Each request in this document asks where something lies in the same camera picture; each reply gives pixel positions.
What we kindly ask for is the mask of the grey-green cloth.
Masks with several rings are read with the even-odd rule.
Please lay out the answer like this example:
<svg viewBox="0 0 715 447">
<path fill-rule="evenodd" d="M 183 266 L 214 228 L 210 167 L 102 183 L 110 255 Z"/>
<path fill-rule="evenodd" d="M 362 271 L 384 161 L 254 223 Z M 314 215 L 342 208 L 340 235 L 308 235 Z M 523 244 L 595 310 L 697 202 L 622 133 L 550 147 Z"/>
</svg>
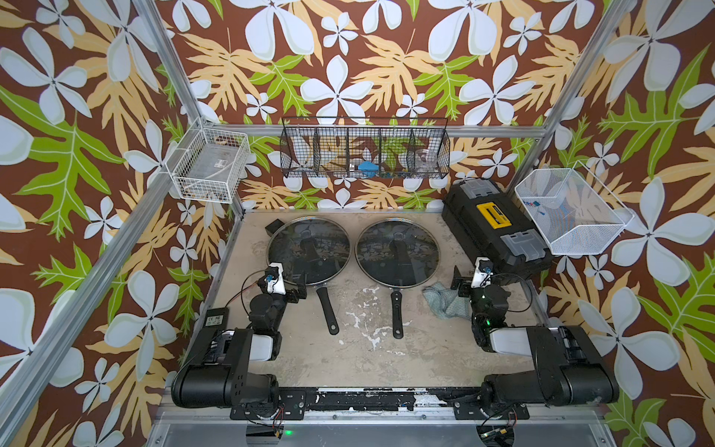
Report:
<svg viewBox="0 0 715 447">
<path fill-rule="evenodd" d="M 449 318 L 469 319 L 471 308 L 469 299 L 461 297 L 458 292 L 448 289 L 441 282 L 436 282 L 423 289 L 423 296 L 433 314 L 441 320 Z"/>
</svg>

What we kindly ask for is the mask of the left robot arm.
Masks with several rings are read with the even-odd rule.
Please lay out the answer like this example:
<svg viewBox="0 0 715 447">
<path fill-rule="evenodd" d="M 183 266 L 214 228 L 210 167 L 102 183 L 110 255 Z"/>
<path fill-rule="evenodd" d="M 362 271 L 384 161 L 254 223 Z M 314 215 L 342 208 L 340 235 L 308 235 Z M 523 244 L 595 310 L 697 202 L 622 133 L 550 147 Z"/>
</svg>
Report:
<svg viewBox="0 0 715 447">
<path fill-rule="evenodd" d="M 175 405 L 231 408 L 240 417 L 246 413 L 269 417 L 279 409 L 277 378 L 253 374 L 249 366 L 252 361 L 273 361 L 279 355 L 279 326 L 288 305 L 306 298 L 305 279 L 283 294 L 270 294 L 267 279 L 259 284 L 262 292 L 251 299 L 248 327 L 229 330 L 224 321 L 207 322 L 199 331 L 171 386 Z"/>
</svg>

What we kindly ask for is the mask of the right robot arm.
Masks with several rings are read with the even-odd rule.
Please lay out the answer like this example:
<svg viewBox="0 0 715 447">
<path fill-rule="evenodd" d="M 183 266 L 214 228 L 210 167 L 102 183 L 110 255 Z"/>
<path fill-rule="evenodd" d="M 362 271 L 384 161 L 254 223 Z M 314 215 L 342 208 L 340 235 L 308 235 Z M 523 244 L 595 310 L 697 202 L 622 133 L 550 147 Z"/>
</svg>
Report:
<svg viewBox="0 0 715 447">
<path fill-rule="evenodd" d="M 451 288 L 467 298 L 471 330 L 479 348 L 495 354 L 529 357 L 530 371 L 489 374 L 479 403 L 496 413 L 520 404 L 571 406 L 615 403 L 620 388 L 613 370 L 580 326 L 509 326 L 510 293 L 492 273 L 468 278 L 456 268 Z"/>
</svg>

